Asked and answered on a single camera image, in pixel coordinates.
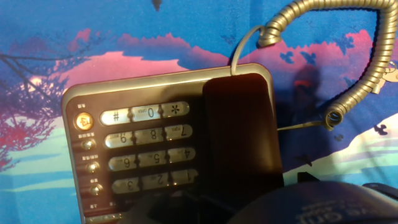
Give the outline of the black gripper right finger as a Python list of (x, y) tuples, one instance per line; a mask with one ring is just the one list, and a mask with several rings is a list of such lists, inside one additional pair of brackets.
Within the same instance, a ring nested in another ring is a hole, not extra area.
[[(299, 172), (297, 174), (297, 182), (298, 183), (314, 182), (314, 181), (320, 181), (320, 179), (309, 174), (308, 172)], [(369, 189), (375, 190), (383, 195), (386, 195), (394, 200), (397, 200), (397, 188), (391, 187), (386, 184), (380, 184), (380, 183), (375, 183), (375, 182), (363, 184), (363, 187), (367, 187)]]

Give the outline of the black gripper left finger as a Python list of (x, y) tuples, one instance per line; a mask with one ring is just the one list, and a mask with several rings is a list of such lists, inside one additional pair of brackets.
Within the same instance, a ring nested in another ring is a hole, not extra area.
[(122, 213), (119, 224), (228, 223), (236, 209), (209, 195), (188, 191), (145, 195)]

